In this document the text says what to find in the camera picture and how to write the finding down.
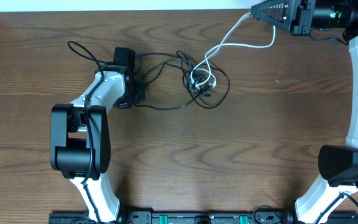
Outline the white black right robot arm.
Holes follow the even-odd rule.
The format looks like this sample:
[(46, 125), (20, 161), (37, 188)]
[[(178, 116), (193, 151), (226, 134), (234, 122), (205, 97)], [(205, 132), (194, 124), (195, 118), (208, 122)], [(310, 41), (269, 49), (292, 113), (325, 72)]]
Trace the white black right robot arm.
[(263, 1), (251, 7), (252, 17), (292, 35), (313, 29), (342, 28), (352, 63), (352, 111), (346, 143), (324, 145), (318, 155), (319, 176), (307, 192), (284, 212), (282, 223), (326, 223), (330, 214), (358, 192), (358, 0)]

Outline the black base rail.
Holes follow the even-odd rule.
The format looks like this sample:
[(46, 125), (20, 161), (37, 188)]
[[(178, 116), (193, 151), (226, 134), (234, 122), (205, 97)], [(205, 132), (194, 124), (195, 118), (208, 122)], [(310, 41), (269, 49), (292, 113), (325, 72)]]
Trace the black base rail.
[[(90, 212), (54, 212), (50, 213), (49, 224), (63, 223), (98, 223), (90, 217)], [(256, 212), (245, 213), (174, 213), (174, 212), (153, 212), (150, 210), (120, 211), (116, 221), (100, 223), (118, 224), (253, 224), (283, 223), (281, 214), (268, 211), (267, 208), (257, 209)], [(331, 213), (328, 224), (358, 224), (358, 214), (350, 212)]]

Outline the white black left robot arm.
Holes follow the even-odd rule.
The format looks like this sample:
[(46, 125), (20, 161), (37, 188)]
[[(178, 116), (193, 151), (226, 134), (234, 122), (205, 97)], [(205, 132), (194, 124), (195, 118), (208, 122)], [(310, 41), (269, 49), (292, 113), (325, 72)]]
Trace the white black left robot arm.
[(53, 212), (50, 223), (127, 223), (108, 176), (111, 142), (108, 113), (131, 108), (139, 100), (134, 80), (135, 52), (116, 47), (110, 62), (88, 49), (83, 57), (97, 65), (94, 81), (76, 99), (51, 110), (50, 165), (80, 192), (87, 211)]

